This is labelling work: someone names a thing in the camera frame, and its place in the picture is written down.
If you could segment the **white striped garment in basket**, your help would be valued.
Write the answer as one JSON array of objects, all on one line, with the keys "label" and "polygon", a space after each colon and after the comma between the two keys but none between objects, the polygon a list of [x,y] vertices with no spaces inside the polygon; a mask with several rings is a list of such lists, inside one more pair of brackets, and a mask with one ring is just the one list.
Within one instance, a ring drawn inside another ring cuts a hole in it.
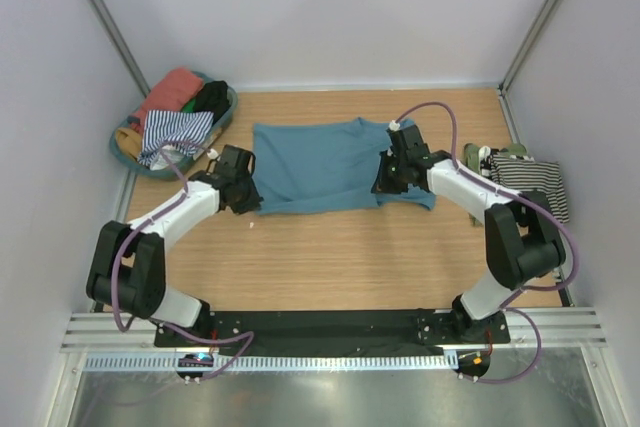
[{"label": "white striped garment in basket", "polygon": [[160,151],[179,153],[182,157],[193,157],[203,151],[214,124],[212,112],[149,111],[143,129],[141,152],[137,161],[147,167],[156,163]]}]

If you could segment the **light blue garment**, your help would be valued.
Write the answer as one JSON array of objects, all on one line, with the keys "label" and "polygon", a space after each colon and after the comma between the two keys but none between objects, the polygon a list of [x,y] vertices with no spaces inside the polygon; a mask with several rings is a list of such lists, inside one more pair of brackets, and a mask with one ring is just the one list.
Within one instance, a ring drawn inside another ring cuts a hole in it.
[{"label": "light blue garment", "polygon": [[373,193],[380,153],[390,146],[384,123],[361,117],[308,126],[258,124],[253,129],[253,180],[262,197],[258,213],[319,214],[375,209],[408,202],[431,210],[436,197],[411,187]]}]

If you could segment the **green garment in basket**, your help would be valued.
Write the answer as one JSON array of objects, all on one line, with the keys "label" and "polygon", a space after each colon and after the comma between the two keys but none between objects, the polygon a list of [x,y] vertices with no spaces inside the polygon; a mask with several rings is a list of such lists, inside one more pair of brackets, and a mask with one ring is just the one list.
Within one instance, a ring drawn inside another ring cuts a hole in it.
[{"label": "green garment in basket", "polygon": [[191,99],[188,103],[186,103],[181,109],[182,112],[192,113],[194,111],[194,107],[196,104],[196,99]]}]

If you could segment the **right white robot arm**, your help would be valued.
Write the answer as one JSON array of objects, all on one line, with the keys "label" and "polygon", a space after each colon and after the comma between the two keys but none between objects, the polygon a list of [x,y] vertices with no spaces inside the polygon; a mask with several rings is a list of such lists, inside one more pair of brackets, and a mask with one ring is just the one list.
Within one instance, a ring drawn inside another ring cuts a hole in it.
[{"label": "right white robot arm", "polygon": [[505,189],[460,164],[446,151],[432,152],[415,125],[392,121],[390,147],[380,153],[374,193],[401,194],[411,187],[444,197],[484,226],[488,272],[454,301],[452,334],[472,343],[486,319],[505,308],[527,284],[564,264],[561,225],[541,192]]}]

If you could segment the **coral red garment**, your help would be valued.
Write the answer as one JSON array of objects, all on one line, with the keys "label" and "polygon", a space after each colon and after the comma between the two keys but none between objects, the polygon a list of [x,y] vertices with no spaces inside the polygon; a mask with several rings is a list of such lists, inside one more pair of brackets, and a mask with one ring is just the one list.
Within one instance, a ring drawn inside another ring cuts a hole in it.
[{"label": "coral red garment", "polygon": [[132,114],[140,123],[152,110],[180,111],[203,87],[204,81],[191,70],[179,67],[169,71]]}]

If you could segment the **thin striped black tank top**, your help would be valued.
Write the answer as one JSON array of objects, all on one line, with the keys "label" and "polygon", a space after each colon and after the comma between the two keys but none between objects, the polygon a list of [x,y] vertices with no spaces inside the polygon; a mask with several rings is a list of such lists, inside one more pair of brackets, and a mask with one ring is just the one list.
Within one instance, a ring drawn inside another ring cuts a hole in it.
[{"label": "thin striped black tank top", "polygon": [[491,180],[521,192],[542,192],[551,213],[563,224],[570,221],[567,194],[560,165],[525,156],[493,155],[489,160]]}]

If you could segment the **aluminium frame rail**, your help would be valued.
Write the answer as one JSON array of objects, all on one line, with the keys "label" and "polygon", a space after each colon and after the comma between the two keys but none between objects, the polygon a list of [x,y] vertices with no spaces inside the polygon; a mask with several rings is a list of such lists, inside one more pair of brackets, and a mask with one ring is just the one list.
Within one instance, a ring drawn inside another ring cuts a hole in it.
[{"label": "aluminium frame rail", "polygon": [[62,341],[65,352],[204,350],[220,339],[253,332],[252,356],[349,357],[405,356],[438,349],[485,350],[606,345],[595,311],[587,307],[508,311],[468,329],[456,326],[446,310],[217,312],[206,336],[189,337],[136,320],[121,333],[111,314],[75,314]]}]

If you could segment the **black garment in basket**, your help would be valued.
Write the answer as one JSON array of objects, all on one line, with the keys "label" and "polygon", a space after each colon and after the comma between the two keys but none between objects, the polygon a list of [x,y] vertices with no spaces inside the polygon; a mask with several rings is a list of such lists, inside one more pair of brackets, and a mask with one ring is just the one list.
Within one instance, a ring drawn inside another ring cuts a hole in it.
[{"label": "black garment in basket", "polygon": [[193,112],[211,112],[215,118],[221,117],[230,108],[228,84],[225,81],[206,83],[195,96]]}]

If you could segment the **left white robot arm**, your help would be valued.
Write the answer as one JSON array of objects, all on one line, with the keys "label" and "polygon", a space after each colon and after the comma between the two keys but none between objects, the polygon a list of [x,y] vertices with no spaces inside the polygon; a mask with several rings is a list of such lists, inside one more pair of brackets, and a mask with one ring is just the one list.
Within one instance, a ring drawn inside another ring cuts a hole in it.
[{"label": "left white robot arm", "polygon": [[112,309],[122,332],[143,319],[177,332],[192,347],[211,337],[211,307],[169,286],[167,255],[202,221],[226,209],[237,215],[256,211],[262,198],[253,179],[253,152],[226,145],[208,156],[208,168],[189,177],[172,167],[181,182],[173,197],[129,223],[110,221],[100,230],[86,294]]}]

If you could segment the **mustard brown garment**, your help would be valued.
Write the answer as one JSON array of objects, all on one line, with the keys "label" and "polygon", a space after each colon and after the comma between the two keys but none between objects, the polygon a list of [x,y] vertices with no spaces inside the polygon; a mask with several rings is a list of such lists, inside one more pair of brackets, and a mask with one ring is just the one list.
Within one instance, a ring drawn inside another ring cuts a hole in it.
[{"label": "mustard brown garment", "polygon": [[142,136],[128,127],[115,131],[115,142],[119,151],[128,159],[137,161],[142,150]]}]

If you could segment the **teal laundry basket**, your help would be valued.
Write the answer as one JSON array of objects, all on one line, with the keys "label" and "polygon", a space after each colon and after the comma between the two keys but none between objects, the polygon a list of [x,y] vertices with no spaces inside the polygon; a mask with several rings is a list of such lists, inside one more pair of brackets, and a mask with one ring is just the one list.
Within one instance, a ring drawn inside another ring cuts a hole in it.
[{"label": "teal laundry basket", "polygon": [[[203,79],[204,85],[212,81],[224,81],[224,80],[214,80],[204,73],[193,71],[193,70],[191,71]],[[229,126],[229,124],[233,119],[234,111],[236,110],[236,107],[238,105],[238,97],[235,90],[229,85],[228,85],[227,96],[230,102],[230,108],[221,117],[218,117],[218,118],[214,117],[214,124],[209,134],[209,137],[205,141],[205,146],[211,145],[214,142],[216,136],[222,133]],[[143,136],[143,129],[145,126],[146,118],[144,119],[143,123],[140,123],[137,118],[134,118],[132,116],[134,112],[132,112],[129,116],[127,116],[126,119],[123,122],[121,122],[121,124],[113,131],[113,133],[111,134],[111,138],[109,140],[109,148],[111,153],[119,162],[121,162],[124,166],[126,166],[128,169],[130,169],[132,172],[136,173],[137,175],[154,178],[158,180],[166,180],[166,181],[175,180],[177,178],[177,175],[172,171],[171,169],[172,166],[176,166],[178,170],[180,170],[180,172],[185,173],[195,164],[196,160],[204,153],[204,148],[203,148],[203,151],[201,153],[195,154],[193,157],[182,157],[179,153],[172,151],[172,156],[168,157],[168,155],[170,154],[169,151],[167,151],[166,153],[164,153],[163,151],[160,151],[161,158],[156,163],[154,163],[151,166],[151,168],[147,168],[141,165],[138,161],[133,161],[131,159],[126,158],[119,151],[116,145],[115,131],[120,127],[128,127],[135,130],[141,136]]]}]

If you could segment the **olive green folded tank top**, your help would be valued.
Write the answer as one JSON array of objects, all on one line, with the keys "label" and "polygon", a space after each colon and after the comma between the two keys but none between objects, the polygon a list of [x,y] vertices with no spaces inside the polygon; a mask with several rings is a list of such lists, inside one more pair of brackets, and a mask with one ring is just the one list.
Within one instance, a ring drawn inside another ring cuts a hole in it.
[{"label": "olive green folded tank top", "polygon": [[463,149],[463,163],[474,173],[491,179],[491,161],[493,155],[513,158],[528,159],[527,149],[519,143],[512,143],[502,149],[492,148],[489,146],[478,146],[473,143],[467,143]]}]

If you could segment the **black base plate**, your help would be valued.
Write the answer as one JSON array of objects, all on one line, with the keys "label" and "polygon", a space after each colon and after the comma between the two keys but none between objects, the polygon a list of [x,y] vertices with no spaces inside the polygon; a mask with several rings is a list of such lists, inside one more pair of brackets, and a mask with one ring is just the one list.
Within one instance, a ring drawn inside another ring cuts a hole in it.
[{"label": "black base plate", "polygon": [[218,311],[200,315],[191,336],[222,340],[251,331],[247,353],[274,357],[408,355],[435,346],[511,341],[505,316],[463,320],[433,309],[330,311]]}]

